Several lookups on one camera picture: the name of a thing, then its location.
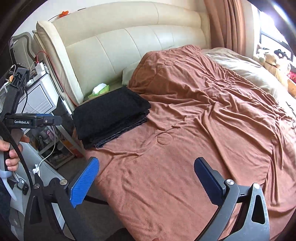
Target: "beige pillow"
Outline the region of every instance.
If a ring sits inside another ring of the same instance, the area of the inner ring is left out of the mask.
[[[133,75],[133,72],[135,71],[136,67],[138,67],[138,64],[140,63],[140,61],[137,61],[137,62],[134,62],[132,63],[130,66],[126,67],[124,70],[123,70],[123,73],[122,73],[122,85],[128,85],[132,75]]]

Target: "brown bedspread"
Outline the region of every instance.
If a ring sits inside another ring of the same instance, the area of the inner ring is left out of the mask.
[[[259,183],[271,239],[283,230],[296,206],[296,136],[270,94],[192,45],[147,53],[129,88],[150,101],[148,122],[87,157],[99,159],[96,184],[136,240],[203,230],[217,206],[194,173],[200,156],[239,185]]]

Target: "human hand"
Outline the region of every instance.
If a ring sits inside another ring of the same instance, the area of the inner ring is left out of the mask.
[[[27,137],[26,135],[23,135],[22,138],[20,139],[20,141],[29,143],[30,138]],[[18,147],[19,147],[20,151],[22,152],[22,149],[23,149],[22,145],[19,144]],[[8,151],[9,148],[10,148],[10,144],[8,142],[0,140],[0,151]],[[15,150],[9,151],[9,156],[10,156],[10,158],[5,161],[5,163],[7,165],[7,169],[9,171],[14,171],[15,172],[19,167],[20,159],[19,159],[19,157],[18,157]]]

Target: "white plug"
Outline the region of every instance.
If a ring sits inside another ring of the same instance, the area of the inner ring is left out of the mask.
[[[43,75],[46,74],[46,70],[44,68],[43,63],[37,63],[35,70],[37,75],[33,78],[34,81],[39,80]]]
[[[43,63],[37,63],[35,70],[37,74],[41,74],[45,70]]]

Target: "white pillow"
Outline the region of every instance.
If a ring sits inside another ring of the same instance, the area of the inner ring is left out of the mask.
[[[270,93],[282,107],[288,116],[295,118],[289,105],[296,110],[296,100],[288,93],[285,87],[268,70],[258,62],[239,55],[226,48],[214,48],[201,50],[211,60],[233,70],[238,75],[246,78],[257,87]]]
[[[123,70],[122,73],[122,85],[128,85],[128,82],[130,81],[133,72],[135,71],[136,67],[138,66],[138,64],[140,63],[140,61],[134,62],[132,63],[130,66],[126,67]]]

